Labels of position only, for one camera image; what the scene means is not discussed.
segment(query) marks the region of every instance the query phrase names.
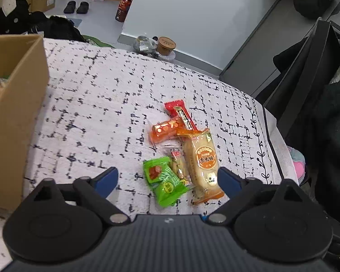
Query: table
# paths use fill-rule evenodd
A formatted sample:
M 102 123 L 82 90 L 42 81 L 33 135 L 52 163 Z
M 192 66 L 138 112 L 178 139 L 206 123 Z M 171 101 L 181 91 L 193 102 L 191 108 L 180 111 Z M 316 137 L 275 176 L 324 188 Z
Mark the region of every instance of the table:
M 149 143 L 148 130 L 169 118 L 163 103 L 176 99 L 185 100 L 198 129 L 210 128 L 221 166 L 263 183 L 279 184 L 282 176 L 297 183 L 275 119 L 245 93 L 125 50 L 53 39 L 44 45 L 50 81 L 28 153 L 24 196 L 46 177 L 70 183 L 115 166 L 119 183 L 108 199 L 131 218 L 211 213 L 228 198 L 192 206 L 192 194 L 186 193 L 175 206 L 162 209 L 144 180 L 142 161 L 165 155 L 162 144 Z M 0 220 L 0 269 L 10 261 L 3 224 Z

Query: red candy wrapper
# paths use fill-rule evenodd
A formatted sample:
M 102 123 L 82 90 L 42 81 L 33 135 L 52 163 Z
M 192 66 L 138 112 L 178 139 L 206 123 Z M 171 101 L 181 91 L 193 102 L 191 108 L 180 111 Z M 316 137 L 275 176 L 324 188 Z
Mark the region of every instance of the red candy wrapper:
M 175 100 L 165 103 L 165 108 L 169 111 L 171 117 L 179 116 L 185 124 L 187 130 L 197 130 L 190 114 L 185 108 L 183 100 Z

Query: white label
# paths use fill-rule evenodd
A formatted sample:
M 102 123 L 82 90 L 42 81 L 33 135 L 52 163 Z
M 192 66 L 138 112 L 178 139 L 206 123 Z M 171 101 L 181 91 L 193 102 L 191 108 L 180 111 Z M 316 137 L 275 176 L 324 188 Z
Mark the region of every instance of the white label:
M 48 0 L 48 1 L 47 1 L 47 6 L 50 6 L 50 5 L 52 5 L 52 4 L 54 4 L 54 0 Z

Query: plastic bottle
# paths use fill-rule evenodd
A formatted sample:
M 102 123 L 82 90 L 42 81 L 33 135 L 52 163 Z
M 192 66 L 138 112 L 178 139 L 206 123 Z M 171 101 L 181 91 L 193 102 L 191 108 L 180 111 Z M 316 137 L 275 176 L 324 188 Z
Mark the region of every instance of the plastic bottle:
M 121 0 L 119 8 L 116 13 L 116 20 L 119 22 L 124 22 L 131 5 L 131 0 Z

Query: slipper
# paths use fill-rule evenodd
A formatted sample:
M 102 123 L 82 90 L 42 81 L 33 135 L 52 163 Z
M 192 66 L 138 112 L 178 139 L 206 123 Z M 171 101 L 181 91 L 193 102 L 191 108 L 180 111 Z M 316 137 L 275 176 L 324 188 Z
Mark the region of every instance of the slipper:
M 69 1 L 63 12 L 65 14 L 72 14 L 74 13 L 75 9 L 76 9 L 76 1 Z
M 81 2 L 77 9 L 77 14 L 86 14 L 89 7 L 90 5 L 87 2 Z

